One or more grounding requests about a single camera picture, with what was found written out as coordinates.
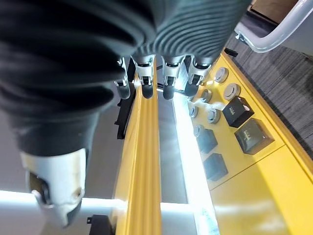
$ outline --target ribbed rubber sleeve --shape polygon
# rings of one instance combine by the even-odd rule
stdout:
[[[251,0],[186,0],[157,34],[135,55],[193,54],[215,60]]]

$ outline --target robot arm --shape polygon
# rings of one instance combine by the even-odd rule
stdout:
[[[0,0],[0,106],[51,221],[66,227],[79,211],[98,116],[113,97],[108,82],[128,96],[120,58],[133,57],[149,98],[162,55],[171,99],[184,56],[194,55],[186,87],[194,95],[249,3]]]

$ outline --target small black box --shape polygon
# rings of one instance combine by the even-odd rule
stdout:
[[[217,145],[214,132],[210,129],[203,129],[197,137],[197,142],[201,153],[209,153]]]
[[[203,167],[208,180],[217,181],[228,174],[224,159],[219,153],[212,153],[205,159]]]
[[[244,153],[256,154],[274,140],[260,120],[251,118],[236,132],[235,136]]]
[[[223,109],[223,114],[229,126],[240,127],[254,111],[244,98],[235,96]]]

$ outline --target white light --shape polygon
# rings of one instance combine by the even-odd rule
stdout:
[[[13,204],[29,204],[36,205],[37,201],[33,194],[24,192],[12,192],[0,190],[0,203],[13,203]],[[82,208],[90,207],[105,207],[105,208],[119,208],[126,209],[127,202],[120,199],[103,199],[103,198],[83,198]],[[194,208],[189,204],[178,203],[161,203],[161,211],[163,212],[193,212]]]
[[[36,203],[36,198],[31,193],[24,192],[11,192],[0,190],[0,202],[5,203],[25,203],[32,204]]]
[[[135,80],[134,80],[134,86],[135,86],[135,87],[141,86],[141,82],[140,82],[139,79],[135,79]]]
[[[196,210],[194,215],[198,234],[207,235],[212,232],[219,234],[187,102],[185,96],[174,94],[176,131],[188,203]]]
[[[194,212],[195,208],[190,204],[179,204],[179,203],[166,203],[161,202],[162,212]]]

